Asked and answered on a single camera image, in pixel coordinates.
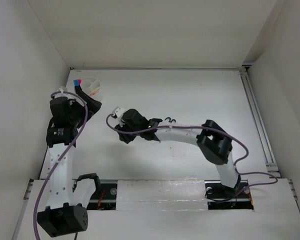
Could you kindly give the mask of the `aluminium rail right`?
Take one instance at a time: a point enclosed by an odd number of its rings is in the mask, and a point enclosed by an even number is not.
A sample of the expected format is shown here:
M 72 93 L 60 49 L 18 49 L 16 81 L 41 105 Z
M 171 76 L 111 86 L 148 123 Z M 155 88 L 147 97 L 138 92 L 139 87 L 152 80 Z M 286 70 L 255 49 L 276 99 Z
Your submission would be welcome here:
M 243 88 L 246 93 L 247 101 L 252 113 L 252 118 L 254 120 L 254 124 L 257 129 L 257 133 L 262 145 L 262 149 L 265 155 L 265 162 L 267 164 L 275 164 L 276 160 L 272 151 L 272 147 L 265 129 L 265 125 L 263 123 L 263 119 L 257 104 L 256 97 L 253 92 L 253 88 L 249 79 L 248 75 L 248 69 L 251 67 L 251 65 L 243 65 L 239 69 L 241 81 L 243 84 Z

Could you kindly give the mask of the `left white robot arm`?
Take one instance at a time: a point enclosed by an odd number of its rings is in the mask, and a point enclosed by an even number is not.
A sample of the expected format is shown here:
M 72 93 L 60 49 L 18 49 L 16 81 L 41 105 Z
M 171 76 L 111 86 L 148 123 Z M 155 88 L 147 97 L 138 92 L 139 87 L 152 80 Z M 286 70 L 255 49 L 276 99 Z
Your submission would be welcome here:
M 52 117 L 46 134 L 49 173 L 37 196 L 33 210 L 33 231 L 40 239 L 39 227 L 51 238 L 84 232 L 88 228 L 90 198 L 101 194 L 96 173 L 73 177 L 76 141 L 88 120 L 102 104 L 79 87 L 71 93 L 61 89 L 49 102 Z

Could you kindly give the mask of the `black handled scissors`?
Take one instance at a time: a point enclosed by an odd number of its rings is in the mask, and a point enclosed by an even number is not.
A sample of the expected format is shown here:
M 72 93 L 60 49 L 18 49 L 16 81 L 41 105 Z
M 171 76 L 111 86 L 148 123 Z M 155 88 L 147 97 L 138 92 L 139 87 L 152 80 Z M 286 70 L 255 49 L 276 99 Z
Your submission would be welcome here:
M 171 118 L 171 117 L 166 117 L 164 120 L 166 122 L 169 122 L 169 123 L 176 123 L 176 120 L 174 118 Z

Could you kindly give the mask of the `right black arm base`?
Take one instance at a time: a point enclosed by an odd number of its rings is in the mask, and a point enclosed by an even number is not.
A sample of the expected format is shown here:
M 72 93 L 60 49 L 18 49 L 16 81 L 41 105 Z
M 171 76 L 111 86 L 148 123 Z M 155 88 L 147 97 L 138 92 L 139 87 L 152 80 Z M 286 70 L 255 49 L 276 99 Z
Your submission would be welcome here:
M 237 191 L 226 189 L 219 180 L 208 180 L 204 182 L 205 198 L 208 210 L 253 210 L 253 200 L 250 189 L 239 193 L 248 186 L 247 180 L 242 180 Z

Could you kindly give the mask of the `white round divided container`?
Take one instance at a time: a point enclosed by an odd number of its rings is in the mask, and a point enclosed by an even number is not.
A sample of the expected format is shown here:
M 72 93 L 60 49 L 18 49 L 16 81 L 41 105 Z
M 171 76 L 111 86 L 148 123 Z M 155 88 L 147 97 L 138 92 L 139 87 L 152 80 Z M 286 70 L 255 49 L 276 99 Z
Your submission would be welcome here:
M 101 102 L 102 98 L 103 98 L 103 92 L 102 92 L 102 88 L 101 88 L 101 83 L 100 81 L 96 78 L 96 77 L 92 77 L 92 76 L 86 76 L 81 78 L 82 82 L 80 84 L 83 92 L 85 94 L 87 94 L 89 97 L 90 96 L 90 92 L 97 87 L 100 87 L 100 92 L 96 97 L 91 97 L 92 99 Z

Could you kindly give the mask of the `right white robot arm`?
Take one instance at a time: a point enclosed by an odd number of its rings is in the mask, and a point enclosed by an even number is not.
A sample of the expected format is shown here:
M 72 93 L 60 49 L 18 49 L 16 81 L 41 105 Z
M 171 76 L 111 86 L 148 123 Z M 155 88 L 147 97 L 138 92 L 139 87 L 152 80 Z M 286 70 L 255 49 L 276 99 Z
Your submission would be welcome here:
M 204 158 L 216 166 L 225 197 L 233 197 L 239 192 L 241 177 L 233 161 L 232 140 L 223 135 L 225 131 L 213 120 L 207 120 L 203 129 L 194 125 L 187 127 L 169 117 L 148 120 L 136 109 L 121 107 L 115 108 L 112 117 L 118 122 L 115 129 L 119 131 L 119 139 L 126 144 L 140 136 L 146 141 L 172 141 L 198 147 Z

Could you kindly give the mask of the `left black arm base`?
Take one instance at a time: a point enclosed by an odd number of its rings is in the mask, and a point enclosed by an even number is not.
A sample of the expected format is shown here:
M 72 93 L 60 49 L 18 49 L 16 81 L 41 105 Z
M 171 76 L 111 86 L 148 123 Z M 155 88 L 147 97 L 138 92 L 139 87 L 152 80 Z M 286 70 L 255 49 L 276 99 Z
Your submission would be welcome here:
M 116 210 L 118 181 L 117 180 L 100 180 L 96 173 L 80 175 L 74 182 L 73 191 L 77 188 L 79 182 L 86 179 L 94 180 L 96 190 L 91 195 L 87 205 L 88 211 L 112 211 Z

